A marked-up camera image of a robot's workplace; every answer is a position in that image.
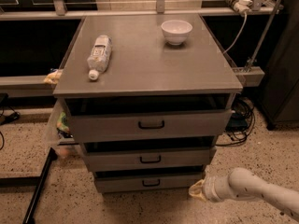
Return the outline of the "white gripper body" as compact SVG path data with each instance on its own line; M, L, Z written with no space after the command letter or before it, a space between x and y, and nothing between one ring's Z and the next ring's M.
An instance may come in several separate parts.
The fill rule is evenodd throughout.
M205 179L203 193L212 203L224 202L232 197L228 176L209 176Z

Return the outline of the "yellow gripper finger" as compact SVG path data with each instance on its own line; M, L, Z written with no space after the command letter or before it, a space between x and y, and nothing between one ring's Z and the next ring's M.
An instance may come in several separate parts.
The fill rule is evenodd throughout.
M203 193L204 183L205 180L201 179L197 181L195 184L193 184L191 187L189 187L189 195L197 200L206 202L206 196Z

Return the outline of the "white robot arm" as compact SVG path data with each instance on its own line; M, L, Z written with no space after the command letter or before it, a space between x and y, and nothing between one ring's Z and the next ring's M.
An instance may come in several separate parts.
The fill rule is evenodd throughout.
M245 168L234 168L225 176L208 176L189 188L189 195L201 201L263 200L283 214L299 221L299 192L269 183Z

